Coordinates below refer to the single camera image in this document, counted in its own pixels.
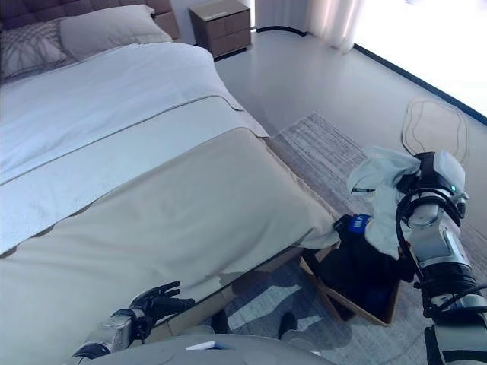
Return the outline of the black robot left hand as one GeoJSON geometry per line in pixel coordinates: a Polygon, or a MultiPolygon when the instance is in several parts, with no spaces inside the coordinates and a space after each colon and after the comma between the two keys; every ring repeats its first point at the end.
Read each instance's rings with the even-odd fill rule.
{"type": "Polygon", "coordinates": [[[129,305],[130,309],[136,309],[153,322],[176,314],[185,312],[192,308],[196,302],[194,299],[181,299],[180,282],[173,281],[163,284],[139,294],[129,305]]]}

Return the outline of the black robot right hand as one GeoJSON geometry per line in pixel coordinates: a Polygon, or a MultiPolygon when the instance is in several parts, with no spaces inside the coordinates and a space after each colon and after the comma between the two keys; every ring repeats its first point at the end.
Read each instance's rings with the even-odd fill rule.
{"type": "Polygon", "coordinates": [[[415,155],[420,160],[419,171],[403,175],[396,188],[404,194],[420,188],[437,189],[439,180],[434,170],[434,156],[435,152],[424,152],[415,155]]]}

